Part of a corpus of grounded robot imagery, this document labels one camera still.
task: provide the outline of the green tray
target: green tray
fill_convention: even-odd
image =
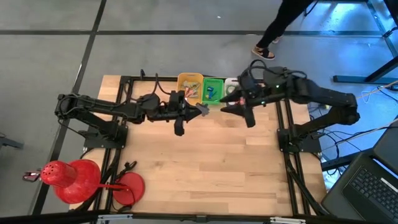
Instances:
[[[209,91],[207,91],[208,87],[213,87],[214,96],[211,99],[206,98],[206,95],[209,95]],[[209,105],[218,105],[220,104],[220,99],[224,94],[224,80],[219,78],[204,78],[203,79],[203,89],[202,89],[202,102],[208,103]]]

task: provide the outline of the black laptop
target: black laptop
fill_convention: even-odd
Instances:
[[[322,201],[341,218],[398,224],[398,128],[349,165]]]

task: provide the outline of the wooden table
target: wooden table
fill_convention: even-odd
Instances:
[[[103,77],[98,98],[115,101],[120,76]],[[175,82],[160,83],[166,91]],[[154,82],[134,82],[133,97],[152,92]],[[168,96],[159,88],[161,100]],[[275,104],[254,109],[256,126],[247,128],[244,120],[211,106],[210,114],[184,123],[185,134],[174,135],[174,122],[144,122],[129,126],[126,147],[119,170],[126,161],[137,161],[134,172],[146,184],[143,198],[133,212],[189,213],[208,215],[292,215],[283,155],[279,151]],[[292,103],[295,123],[309,120],[306,105]],[[103,119],[110,116],[101,115]],[[102,165],[104,149],[94,149],[85,159]],[[320,202],[326,194],[319,160],[301,153],[305,182]],[[299,210],[302,201],[296,186]],[[105,194],[101,205],[104,206]]]

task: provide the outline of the red object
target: red object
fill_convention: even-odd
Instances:
[[[139,174],[128,172],[118,181],[120,185],[100,184],[101,172],[97,164],[79,159],[69,164],[52,161],[40,173],[43,182],[54,187],[55,194],[65,203],[80,203],[89,199],[98,187],[115,189],[113,196],[122,205],[132,205],[142,198],[144,180]]]

